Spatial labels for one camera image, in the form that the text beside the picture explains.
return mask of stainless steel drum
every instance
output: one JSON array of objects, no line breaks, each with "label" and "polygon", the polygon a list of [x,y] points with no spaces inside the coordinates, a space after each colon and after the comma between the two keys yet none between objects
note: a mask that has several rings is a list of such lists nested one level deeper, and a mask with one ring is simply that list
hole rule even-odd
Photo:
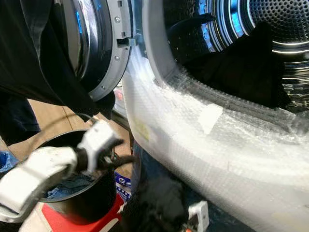
[{"label": "stainless steel drum", "polygon": [[285,61],[283,84],[292,99],[289,109],[309,108],[308,0],[165,0],[167,27],[203,13],[212,14],[216,20],[171,44],[176,60],[221,51],[250,34],[258,22],[268,22],[272,26],[273,52]]}]

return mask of bubble wrap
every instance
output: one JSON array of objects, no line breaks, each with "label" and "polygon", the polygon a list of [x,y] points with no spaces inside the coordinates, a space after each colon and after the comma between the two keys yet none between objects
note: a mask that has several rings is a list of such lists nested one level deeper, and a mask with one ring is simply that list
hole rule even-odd
[{"label": "bubble wrap", "polygon": [[[256,231],[308,232],[306,115],[298,120],[285,110],[226,94],[216,99],[231,100],[215,104],[213,96],[190,93],[190,86],[197,91],[203,86],[185,71],[174,84],[158,84],[148,59],[138,47],[132,49],[123,88],[137,142],[193,189]],[[245,110],[229,109],[232,101]],[[246,105],[251,107],[248,113]],[[269,112],[271,122],[254,117],[253,109],[257,115]]]}]

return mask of wooden floor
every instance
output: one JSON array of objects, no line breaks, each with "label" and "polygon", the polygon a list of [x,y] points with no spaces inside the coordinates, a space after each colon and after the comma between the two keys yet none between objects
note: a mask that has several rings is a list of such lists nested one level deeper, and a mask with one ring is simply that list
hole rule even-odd
[{"label": "wooden floor", "polygon": [[[47,125],[59,118],[63,118],[63,120],[56,123],[51,129],[45,132],[40,132],[26,141],[11,145],[9,147],[7,147],[2,140],[0,140],[0,150],[11,151],[19,160],[23,160],[27,155],[29,155],[28,151],[34,150],[40,144],[51,138],[54,138],[65,132],[88,129],[90,127],[90,124],[84,123],[84,121],[76,116],[68,107],[46,104],[34,100],[29,100],[29,102],[36,115],[41,130],[44,130]],[[124,144],[115,148],[115,152],[119,156],[129,155],[131,153],[129,132],[115,122],[107,120],[101,114],[97,115],[97,117],[107,121],[118,133],[118,135],[125,141]],[[125,165],[117,169],[117,172],[124,175],[125,177],[130,178],[132,165]]]}]

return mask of floor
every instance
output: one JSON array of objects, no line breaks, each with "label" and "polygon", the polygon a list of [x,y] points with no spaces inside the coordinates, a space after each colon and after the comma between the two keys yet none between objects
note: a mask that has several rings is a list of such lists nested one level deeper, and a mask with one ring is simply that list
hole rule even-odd
[{"label": "floor", "polygon": [[[55,124],[52,129],[49,129],[45,132],[40,132],[37,135],[31,137],[30,139],[23,141],[18,144],[6,146],[3,140],[0,139],[0,150],[9,150],[11,151],[19,160],[23,160],[30,151],[37,148],[43,142],[54,138],[65,132],[73,130],[87,129],[90,127],[90,124],[84,123],[78,116],[76,116],[73,111],[67,107],[50,105],[38,101],[29,100],[33,111],[35,112],[37,121],[40,125],[41,130],[49,125],[56,119],[63,118],[59,123]],[[118,133],[120,138],[125,142],[115,148],[115,152],[121,155],[131,154],[131,145],[130,145],[130,136],[129,132],[119,126],[113,121],[107,120],[101,114],[97,115],[98,118],[107,121],[112,128]],[[132,165],[127,164],[123,167],[120,167],[116,170],[119,174],[130,178],[132,173]],[[42,203],[39,203],[32,214],[24,222],[23,226],[20,229],[20,232],[51,232],[51,228],[46,221],[45,217],[41,212]]]}]

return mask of washing machine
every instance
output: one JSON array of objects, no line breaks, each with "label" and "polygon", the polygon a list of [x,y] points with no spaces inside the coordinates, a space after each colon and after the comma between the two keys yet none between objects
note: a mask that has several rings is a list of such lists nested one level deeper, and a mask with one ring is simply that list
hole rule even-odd
[{"label": "washing machine", "polygon": [[[53,4],[76,79],[93,101],[122,79],[130,129],[153,158],[257,232],[309,231],[308,0]],[[172,25],[204,14],[215,19],[168,37]],[[286,109],[215,90],[182,65],[223,51],[262,21],[285,63]]]}]

